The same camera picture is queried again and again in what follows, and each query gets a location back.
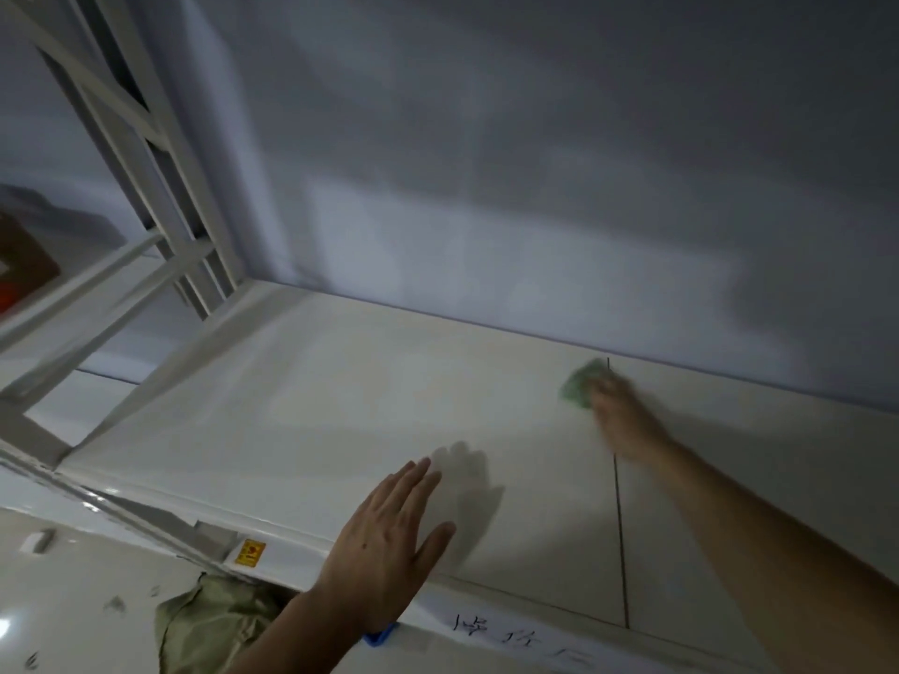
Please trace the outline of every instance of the finger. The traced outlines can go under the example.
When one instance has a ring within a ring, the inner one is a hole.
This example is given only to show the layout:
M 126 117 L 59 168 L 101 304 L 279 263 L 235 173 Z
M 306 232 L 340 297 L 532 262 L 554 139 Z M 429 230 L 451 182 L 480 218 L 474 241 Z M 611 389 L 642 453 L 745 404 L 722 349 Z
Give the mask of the finger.
M 380 507 L 384 503 L 384 501 L 387 500 L 388 496 L 390 496 L 390 492 L 393 491 L 394 487 L 397 486 L 400 478 L 405 476 L 405 474 L 411 471 L 414 467 L 415 462 L 410 461 L 402 468 L 400 468 L 396 473 L 391 473 L 389 476 L 384 478 L 384 480 L 382 480 L 381 483 L 371 493 L 367 508 L 376 509 Z
M 409 497 L 405 500 L 403 508 L 404 513 L 409 516 L 409 524 L 413 532 L 413 539 L 418 537 L 418 525 L 421 523 L 421 516 L 424 515 L 424 509 L 427 508 L 428 499 L 434 492 L 434 489 L 441 483 L 443 473 L 429 473 L 421 478 L 421 482 L 412 487 Z
M 415 464 L 414 468 L 406 471 L 403 477 L 397 482 L 397 486 L 394 487 L 388 498 L 381 505 L 381 509 L 392 513 L 398 513 L 399 509 L 403 508 L 403 504 L 409 496 L 409 493 L 412 491 L 412 487 L 421 482 L 421 478 L 428 472 L 430 466 L 431 459 L 425 456 L 421 461 Z
M 452 522 L 440 523 L 424 540 L 418 553 L 413 559 L 413 569 L 418 579 L 419 587 L 428 579 L 428 575 L 434 569 L 434 565 L 441 559 L 447 550 L 453 535 L 456 533 L 456 524 Z

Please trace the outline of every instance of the sticker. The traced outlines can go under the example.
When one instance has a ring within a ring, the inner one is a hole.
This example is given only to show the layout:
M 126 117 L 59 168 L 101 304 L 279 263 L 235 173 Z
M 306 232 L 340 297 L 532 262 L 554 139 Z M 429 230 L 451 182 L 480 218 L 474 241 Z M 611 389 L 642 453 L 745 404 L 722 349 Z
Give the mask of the sticker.
M 259 559 L 262 558 L 264 550 L 264 542 L 247 539 L 243 542 L 240 553 L 237 554 L 234 562 L 238 565 L 246 565 L 248 568 L 254 568 L 256 567 L 256 564 L 259 563 Z

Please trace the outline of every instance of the metal shelf frame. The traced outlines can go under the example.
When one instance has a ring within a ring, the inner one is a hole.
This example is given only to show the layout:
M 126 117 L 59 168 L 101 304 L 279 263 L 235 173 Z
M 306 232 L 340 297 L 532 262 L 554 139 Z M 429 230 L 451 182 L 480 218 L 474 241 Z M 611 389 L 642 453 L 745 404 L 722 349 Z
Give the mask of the metal shelf frame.
M 235 574 L 224 563 L 229 543 L 171 513 L 100 495 L 59 474 L 72 447 L 25 415 L 156 295 L 175 287 L 205 319 L 244 281 L 245 267 L 127 0 L 0 0 L 0 13 L 43 56 L 147 230 L 0 321 L 0 352 L 53 326 L 56 315 L 148 250 L 165 259 L 104 316 L 0 389 L 0 464 L 206 571 Z

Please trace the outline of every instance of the hand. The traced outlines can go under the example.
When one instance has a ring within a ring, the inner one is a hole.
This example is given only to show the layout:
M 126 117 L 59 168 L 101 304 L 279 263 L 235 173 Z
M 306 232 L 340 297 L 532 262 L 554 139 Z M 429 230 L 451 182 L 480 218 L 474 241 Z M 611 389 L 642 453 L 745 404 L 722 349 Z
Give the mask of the hand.
M 356 509 L 324 561 L 313 592 L 359 635 L 396 622 L 446 551 L 456 526 L 437 526 L 416 551 L 428 498 L 441 481 L 431 459 L 409 462 L 385 478 Z
M 590 381 L 590 404 L 606 442 L 618 456 L 646 461 L 659 446 L 672 442 L 661 421 L 620 376 Z

